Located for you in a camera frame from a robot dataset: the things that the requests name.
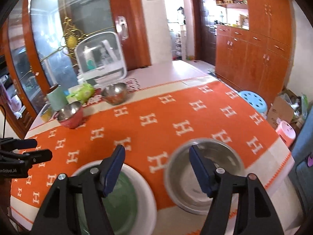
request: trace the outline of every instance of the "orange tablecloth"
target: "orange tablecloth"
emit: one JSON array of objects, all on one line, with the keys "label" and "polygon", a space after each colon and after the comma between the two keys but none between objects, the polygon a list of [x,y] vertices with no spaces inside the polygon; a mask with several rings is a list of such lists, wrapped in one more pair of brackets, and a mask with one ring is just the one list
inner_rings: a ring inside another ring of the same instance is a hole
[{"label": "orange tablecloth", "polygon": [[165,87],[155,87],[158,91],[162,88],[160,95],[87,116],[77,129],[58,126],[32,136],[37,148],[50,149],[53,158],[30,169],[28,179],[13,180],[12,196],[38,208],[58,174],[71,175],[86,163],[108,157],[122,143],[125,163],[147,180],[157,208],[174,206],[163,184],[166,162],[183,143],[201,137],[231,146],[246,169],[255,167],[266,187],[274,181],[290,152],[283,149],[275,167],[258,163],[278,135],[245,100],[219,81],[176,91],[169,87],[169,92]]}]

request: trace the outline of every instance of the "pink plastic stool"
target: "pink plastic stool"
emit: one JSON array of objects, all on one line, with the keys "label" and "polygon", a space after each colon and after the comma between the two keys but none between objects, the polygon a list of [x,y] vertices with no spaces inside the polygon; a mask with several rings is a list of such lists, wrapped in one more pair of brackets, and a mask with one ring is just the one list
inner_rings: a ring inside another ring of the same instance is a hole
[{"label": "pink plastic stool", "polygon": [[281,121],[276,128],[276,132],[287,147],[290,147],[295,140],[295,130],[286,121]]}]

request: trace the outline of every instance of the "drawer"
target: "drawer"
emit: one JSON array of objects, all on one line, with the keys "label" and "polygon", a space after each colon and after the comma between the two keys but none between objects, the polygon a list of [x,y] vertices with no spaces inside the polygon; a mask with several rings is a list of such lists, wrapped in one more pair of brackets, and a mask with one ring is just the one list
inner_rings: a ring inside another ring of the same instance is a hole
[{"label": "drawer", "polygon": [[269,38],[267,49],[290,60],[291,47],[279,41]]},{"label": "drawer", "polygon": [[249,42],[261,48],[266,48],[268,37],[259,33],[250,32]]},{"label": "drawer", "polygon": [[229,26],[217,26],[217,34],[230,36],[230,27]]},{"label": "drawer", "polygon": [[248,30],[243,30],[239,28],[232,27],[231,28],[231,37],[248,41],[249,40],[249,31]]}]

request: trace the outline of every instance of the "wooden shelf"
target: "wooden shelf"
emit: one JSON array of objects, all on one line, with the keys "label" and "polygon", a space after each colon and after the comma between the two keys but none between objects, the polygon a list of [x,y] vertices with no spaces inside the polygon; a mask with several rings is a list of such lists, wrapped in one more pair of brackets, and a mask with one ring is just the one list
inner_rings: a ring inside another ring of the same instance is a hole
[{"label": "wooden shelf", "polygon": [[222,6],[227,9],[248,9],[248,4],[245,3],[221,3],[221,4],[216,4],[218,6]]}]

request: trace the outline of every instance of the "door handle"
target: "door handle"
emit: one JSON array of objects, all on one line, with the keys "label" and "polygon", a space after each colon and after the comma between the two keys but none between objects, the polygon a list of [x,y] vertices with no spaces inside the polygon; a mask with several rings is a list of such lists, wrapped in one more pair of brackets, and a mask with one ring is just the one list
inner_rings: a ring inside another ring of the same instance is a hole
[{"label": "door handle", "polygon": [[280,49],[280,50],[282,50],[282,51],[285,51],[283,48],[280,48],[280,47],[278,47],[278,46],[274,46],[275,48],[278,48],[278,49]]},{"label": "door handle", "polygon": [[126,18],[124,16],[119,16],[117,17],[117,19],[118,23],[116,26],[116,30],[122,36],[122,40],[127,40],[129,35]]}]

